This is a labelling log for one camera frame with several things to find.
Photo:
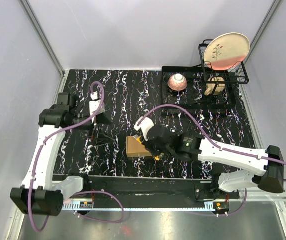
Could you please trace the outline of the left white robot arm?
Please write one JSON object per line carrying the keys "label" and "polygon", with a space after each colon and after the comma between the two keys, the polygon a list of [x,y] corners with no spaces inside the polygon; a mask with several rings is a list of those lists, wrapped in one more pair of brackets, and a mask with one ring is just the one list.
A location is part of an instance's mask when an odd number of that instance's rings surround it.
{"label": "left white robot arm", "polygon": [[100,105],[98,92],[91,93],[89,115],[81,116],[75,109],[78,98],[69,93],[60,93],[56,104],[39,115],[38,138],[29,170],[20,187],[14,187],[10,199],[23,214],[57,216],[63,203],[73,195],[85,198],[91,186],[81,176],[68,176],[53,185],[53,171],[64,128],[76,125],[77,130],[93,131],[96,124],[110,124],[105,117],[105,106]]}

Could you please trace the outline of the yellow black utility knife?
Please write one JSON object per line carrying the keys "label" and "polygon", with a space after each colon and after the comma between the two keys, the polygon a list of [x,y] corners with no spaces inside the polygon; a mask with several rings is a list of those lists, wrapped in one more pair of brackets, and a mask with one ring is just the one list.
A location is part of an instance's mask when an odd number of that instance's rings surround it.
{"label": "yellow black utility knife", "polygon": [[142,147],[140,147],[140,150],[137,150],[136,155],[139,157],[153,157],[154,160],[159,161],[162,157],[163,157],[163,153],[160,154],[155,154],[155,153],[151,153],[149,150],[145,149],[145,140],[143,138],[143,136],[138,136],[138,135],[134,135],[133,138],[139,142]]}

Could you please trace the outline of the brown cardboard express box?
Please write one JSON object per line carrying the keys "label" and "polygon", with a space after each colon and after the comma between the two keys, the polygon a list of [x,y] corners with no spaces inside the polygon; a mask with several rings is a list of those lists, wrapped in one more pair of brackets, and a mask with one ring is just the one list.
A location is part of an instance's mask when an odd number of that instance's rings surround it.
{"label": "brown cardboard express box", "polygon": [[126,156],[129,158],[138,158],[139,156],[136,155],[137,150],[140,150],[140,147],[142,145],[137,142],[133,136],[127,136],[126,137]]}

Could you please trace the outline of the cream pink plate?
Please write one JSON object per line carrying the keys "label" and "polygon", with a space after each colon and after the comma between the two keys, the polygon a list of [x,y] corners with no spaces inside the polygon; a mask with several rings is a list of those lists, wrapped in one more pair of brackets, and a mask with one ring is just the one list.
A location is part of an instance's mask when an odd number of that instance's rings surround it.
{"label": "cream pink plate", "polygon": [[225,71],[240,64],[249,50],[250,42],[245,35],[237,32],[225,33],[207,45],[203,61],[214,71]]}

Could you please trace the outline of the aluminium frame rail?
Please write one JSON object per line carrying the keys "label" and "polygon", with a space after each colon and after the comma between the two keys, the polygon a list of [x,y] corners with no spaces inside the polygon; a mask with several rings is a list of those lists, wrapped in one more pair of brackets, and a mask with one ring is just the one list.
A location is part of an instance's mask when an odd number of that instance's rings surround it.
{"label": "aluminium frame rail", "polygon": [[56,68],[58,74],[63,77],[65,74],[65,70],[63,66],[61,65],[57,55],[55,54],[48,38],[46,37],[46,34],[34,12],[32,9],[32,6],[28,0],[18,0],[20,5],[22,6],[22,9],[26,13],[31,25],[33,26],[38,38],[40,39],[43,47],[45,48],[49,58],[51,59],[52,63],[54,64],[54,67]]}

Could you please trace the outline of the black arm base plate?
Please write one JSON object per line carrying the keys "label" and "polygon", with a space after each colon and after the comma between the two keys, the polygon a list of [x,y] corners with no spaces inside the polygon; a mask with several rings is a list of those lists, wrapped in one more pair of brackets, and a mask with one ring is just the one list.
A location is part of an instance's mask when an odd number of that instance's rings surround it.
{"label": "black arm base plate", "polygon": [[116,177],[76,174],[84,180],[82,191],[107,192],[114,196],[129,195],[182,195],[195,200],[237,200],[237,190],[224,193],[214,190],[209,180],[154,178],[154,177]]}

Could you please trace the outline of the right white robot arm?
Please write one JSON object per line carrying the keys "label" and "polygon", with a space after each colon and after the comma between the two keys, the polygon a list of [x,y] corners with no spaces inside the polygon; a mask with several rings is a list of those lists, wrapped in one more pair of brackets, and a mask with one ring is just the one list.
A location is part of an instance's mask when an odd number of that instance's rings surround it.
{"label": "right white robot arm", "polygon": [[258,188],[281,194],[284,191],[284,168],[275,146],[249,149],[234,146],[227,149],[224,143],[213,142],[195,133],[175,135],[159,125],[136,126],[139,142],[153,157],[170,155],[182,162],[215,162],[237,168],[231,173],[218,173],[212,177],[210,194],[221,198],[240,189]]}

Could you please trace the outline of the pink patterned bowl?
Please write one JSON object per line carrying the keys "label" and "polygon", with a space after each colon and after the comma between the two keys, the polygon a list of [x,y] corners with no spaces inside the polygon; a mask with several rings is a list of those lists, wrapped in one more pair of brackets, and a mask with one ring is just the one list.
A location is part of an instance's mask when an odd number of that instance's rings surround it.
{"label": "pink patterned bowl", "polygon": [[171,90],[179,92],[186,89],[187,80],[183,75],[176,73],[170,76],[167,85]]}

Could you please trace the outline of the beige ceramic mug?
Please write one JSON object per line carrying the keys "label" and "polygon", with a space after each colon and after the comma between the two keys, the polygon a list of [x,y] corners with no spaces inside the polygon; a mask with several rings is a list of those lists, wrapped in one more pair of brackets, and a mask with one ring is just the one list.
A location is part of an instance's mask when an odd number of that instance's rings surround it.
{"label": "beige ceramic mug", "polygon": [[212,77],[207,80],[206,90],[204,92],[205,96],[218,96],[225,89],[225,80],[223,77]]}

